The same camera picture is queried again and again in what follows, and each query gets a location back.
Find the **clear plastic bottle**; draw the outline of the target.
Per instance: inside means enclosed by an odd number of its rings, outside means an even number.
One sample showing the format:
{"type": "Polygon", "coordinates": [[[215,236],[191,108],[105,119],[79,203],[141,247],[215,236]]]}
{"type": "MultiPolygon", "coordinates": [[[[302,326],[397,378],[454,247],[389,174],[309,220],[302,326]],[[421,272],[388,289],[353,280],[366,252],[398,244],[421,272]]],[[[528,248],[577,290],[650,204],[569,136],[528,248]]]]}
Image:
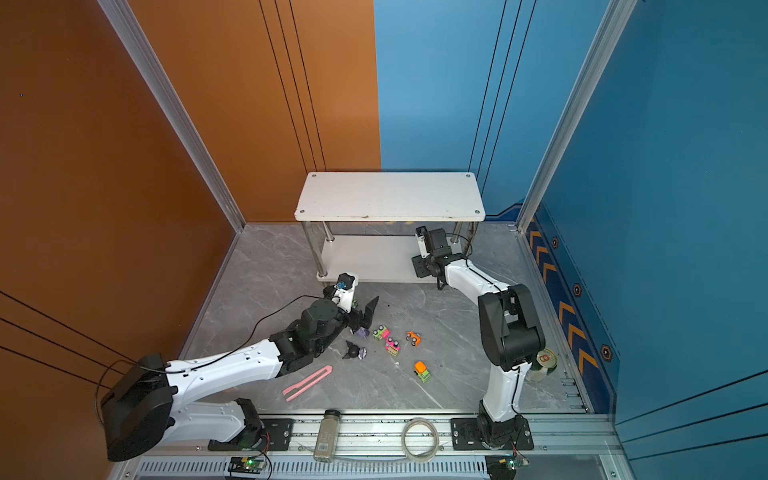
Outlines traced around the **clear plastic bottle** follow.
{"type": "Polygon", "coordinates": [[[313,451],[313,459],[315,461],[323,463],[330,463],[333,461],[340,423],[340,411],[328,409],[324,412],[313,451]]]}

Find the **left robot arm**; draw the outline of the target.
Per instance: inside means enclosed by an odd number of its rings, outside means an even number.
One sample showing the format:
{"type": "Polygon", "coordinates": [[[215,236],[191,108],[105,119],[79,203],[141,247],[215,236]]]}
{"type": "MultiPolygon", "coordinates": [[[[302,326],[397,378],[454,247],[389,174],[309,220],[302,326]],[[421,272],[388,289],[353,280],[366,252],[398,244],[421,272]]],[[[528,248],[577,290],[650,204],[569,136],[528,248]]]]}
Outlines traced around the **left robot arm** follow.
{"type": "Polygon", "coordinates": [[[237,350],[193,360],[141,358],[100,401],[108,460],[127,461],[184,440],[235,448],[255,442],[261,424],[251,401],[211,404],[206,397],[310,365],[343,330],[370,328],[377,304],[371,300],[359,310],[353,301],[317,299],[286,329],[237,350]]]}

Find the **orange green toy truck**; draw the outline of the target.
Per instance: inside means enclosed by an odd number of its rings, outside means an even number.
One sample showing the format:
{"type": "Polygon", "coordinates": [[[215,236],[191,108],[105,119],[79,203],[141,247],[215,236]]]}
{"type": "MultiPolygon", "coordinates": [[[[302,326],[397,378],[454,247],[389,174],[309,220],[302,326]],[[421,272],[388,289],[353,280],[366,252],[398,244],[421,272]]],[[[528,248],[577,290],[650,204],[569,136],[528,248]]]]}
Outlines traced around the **orange green toy truck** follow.
{"type": "Polygon", "coordinates": [[[427,369],[426,364],[422,361],[417,361],[414,364],[414,373],[422,383],[426,383],[431,378],[430,371],[427,369]]]}

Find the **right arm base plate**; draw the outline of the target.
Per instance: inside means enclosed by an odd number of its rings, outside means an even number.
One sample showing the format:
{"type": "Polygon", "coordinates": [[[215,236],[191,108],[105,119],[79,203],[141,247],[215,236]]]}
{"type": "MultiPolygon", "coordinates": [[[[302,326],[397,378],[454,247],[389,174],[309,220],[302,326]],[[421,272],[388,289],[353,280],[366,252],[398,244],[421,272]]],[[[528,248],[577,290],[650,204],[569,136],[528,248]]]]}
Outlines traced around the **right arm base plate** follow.
{"type": "Polygon", "coordinates": [[[535,448],[529,423],[522,415],[505,422],[491,422],[488,418],[453,418],[451,440],[456,451],[518,450],[535,448]]]}

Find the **tape roll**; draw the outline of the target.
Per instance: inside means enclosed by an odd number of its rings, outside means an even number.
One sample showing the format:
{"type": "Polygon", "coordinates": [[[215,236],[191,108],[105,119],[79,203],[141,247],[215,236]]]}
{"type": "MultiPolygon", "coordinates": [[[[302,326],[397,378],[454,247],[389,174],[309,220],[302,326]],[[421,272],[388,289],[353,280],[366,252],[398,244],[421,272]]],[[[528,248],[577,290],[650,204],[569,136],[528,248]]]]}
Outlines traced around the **tape roll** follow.
{"type": "Polygon", "coordinates": [[[530,382],[541,382],[548,375],[552,374],[558,366],[558,357],[554,351],[544,348],[539,351],[531,364],[527,374],[530,382]]]}

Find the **pink plastic tongs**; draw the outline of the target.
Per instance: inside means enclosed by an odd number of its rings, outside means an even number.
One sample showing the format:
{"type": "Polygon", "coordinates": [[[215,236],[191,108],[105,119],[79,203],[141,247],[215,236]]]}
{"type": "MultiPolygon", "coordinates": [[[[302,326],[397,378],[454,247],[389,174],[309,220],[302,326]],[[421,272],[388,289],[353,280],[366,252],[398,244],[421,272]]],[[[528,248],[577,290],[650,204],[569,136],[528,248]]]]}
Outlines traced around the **pink plastic tongs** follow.
{"type": "Polygon", "coordinates": [[[292,402],[296,398],[303,395],[305,392],[312,389],[315,385],[320,383],[322,380],[327,378],[329,375],[331,375],[333,372],[333,367],[331,365],[326,365],[316,372],[310,374],[308,377],[304,378],[303,380],[299,381],[298,383],[295,383],[286,389],[282,391],[282,394],[284,395],[284,398],[287,402],[292,402]]]}

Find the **right circuit board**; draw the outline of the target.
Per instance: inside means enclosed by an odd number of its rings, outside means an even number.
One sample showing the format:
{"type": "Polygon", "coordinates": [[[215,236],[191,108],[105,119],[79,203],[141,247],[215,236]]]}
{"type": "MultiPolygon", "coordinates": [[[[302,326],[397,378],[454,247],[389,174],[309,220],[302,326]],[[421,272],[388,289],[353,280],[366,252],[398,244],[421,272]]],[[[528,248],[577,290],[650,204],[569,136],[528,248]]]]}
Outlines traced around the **right circuit board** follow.
{"type": "Polygon", "coordinates": [[[530,462],[522,455],[492,455],[485,457],[485,464],[490,480],[515,480],[518,472],[530,462]]]}

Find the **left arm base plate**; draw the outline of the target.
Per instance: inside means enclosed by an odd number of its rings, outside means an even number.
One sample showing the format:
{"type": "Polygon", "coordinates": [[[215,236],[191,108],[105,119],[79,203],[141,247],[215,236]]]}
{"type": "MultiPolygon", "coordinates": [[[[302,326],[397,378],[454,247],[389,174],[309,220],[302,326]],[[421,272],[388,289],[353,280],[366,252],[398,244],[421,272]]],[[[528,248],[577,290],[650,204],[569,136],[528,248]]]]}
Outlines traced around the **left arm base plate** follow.
{"type": "Polygon", "coordinates": [[[261,419],[254,425],[246,425],[233,439],[220,442],[210,440],[208,451],[287,451],[292,431],[293,419],[261,419]]]}

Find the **left circuit board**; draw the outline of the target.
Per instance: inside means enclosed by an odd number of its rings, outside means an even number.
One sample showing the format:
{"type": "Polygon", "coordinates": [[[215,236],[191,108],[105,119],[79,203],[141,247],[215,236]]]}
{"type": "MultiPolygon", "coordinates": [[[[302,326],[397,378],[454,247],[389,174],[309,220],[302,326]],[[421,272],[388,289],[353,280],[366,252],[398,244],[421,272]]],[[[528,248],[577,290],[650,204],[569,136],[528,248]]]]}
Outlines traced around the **left circuit board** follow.
{"type": "Polygon", "coordinates": [[[236,478],[266,477],[269,473],[269,462],[263,456],[233,456],[227,467],[227,474],[236,478]]]}

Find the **orange toy car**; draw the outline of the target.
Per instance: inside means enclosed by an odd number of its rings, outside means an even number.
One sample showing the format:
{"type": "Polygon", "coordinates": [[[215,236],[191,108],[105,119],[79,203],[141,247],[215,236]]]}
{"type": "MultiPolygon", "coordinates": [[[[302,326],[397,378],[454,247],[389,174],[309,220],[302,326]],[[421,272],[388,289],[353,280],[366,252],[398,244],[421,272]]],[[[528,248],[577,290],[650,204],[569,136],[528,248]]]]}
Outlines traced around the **orange toy car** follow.
{"type": "Polygon", "coordinates": [[[411,346],[417,347],[421,343],[421,341],[422,341],[422,336],[419,333],[417,333],[417,332],[408,331],[406,333],[406,341],[411,346]]]}

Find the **circuit board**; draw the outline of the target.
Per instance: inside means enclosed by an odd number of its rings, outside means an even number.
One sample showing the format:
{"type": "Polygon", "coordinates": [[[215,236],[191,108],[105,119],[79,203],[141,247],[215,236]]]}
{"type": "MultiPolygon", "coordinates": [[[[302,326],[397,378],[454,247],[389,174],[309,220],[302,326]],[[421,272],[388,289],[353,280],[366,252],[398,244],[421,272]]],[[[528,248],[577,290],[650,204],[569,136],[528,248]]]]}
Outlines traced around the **circuit board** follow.
{"type": "Polygon", "coordinates": [[[515,480],[518,472],[530,462],[522,455],[492,455],[485,457],[485,464],[490,480],[515,480]]]}
{"type": "Polygon", "coordinates": [[[227,474],[236,478],[266,477],[269,473],[269,462],[263,456],[233,456],[227,467],[227,474]]]}

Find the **white two-tier shelf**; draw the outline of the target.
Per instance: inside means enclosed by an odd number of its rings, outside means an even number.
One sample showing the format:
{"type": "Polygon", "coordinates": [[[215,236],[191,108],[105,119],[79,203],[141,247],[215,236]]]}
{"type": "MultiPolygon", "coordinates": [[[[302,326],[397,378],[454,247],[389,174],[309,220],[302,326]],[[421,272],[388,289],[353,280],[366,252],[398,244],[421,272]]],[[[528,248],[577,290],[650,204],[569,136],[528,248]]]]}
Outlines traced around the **white two-tier shelf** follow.
{"type": "Polygon", "coordinates": [[[309,241],[317,280],[331,283],[342,273],[362,282],[431,283],[419,278],[412,258],[420,253],[415,231],[408,235],[340,234],[334,222],[455,223],[455,233],[486,218],[475,175],[467,172],[313,172],[295,211],[309,241]]]}

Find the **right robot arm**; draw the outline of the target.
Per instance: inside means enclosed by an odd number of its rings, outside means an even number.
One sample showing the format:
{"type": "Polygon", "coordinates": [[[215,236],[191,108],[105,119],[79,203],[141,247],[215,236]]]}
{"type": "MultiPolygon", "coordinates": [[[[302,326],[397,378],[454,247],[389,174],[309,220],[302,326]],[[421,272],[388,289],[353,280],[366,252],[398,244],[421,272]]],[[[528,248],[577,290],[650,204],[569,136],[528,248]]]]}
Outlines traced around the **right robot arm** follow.
{"type": "Polygon", "coordinates": [[[532,450],[532,433],[520,412],[520,399],[525,377],[545,349],[546,339],[530,289],[483,272],[467,255],[453,251],[442,229],[420,226],[415,236],[416,276],[435,278],[439,289],[448,286],[461,292],[478,309],[481,344],[491,363],[476,420],[481,441],[491,449],[532,450]]]}

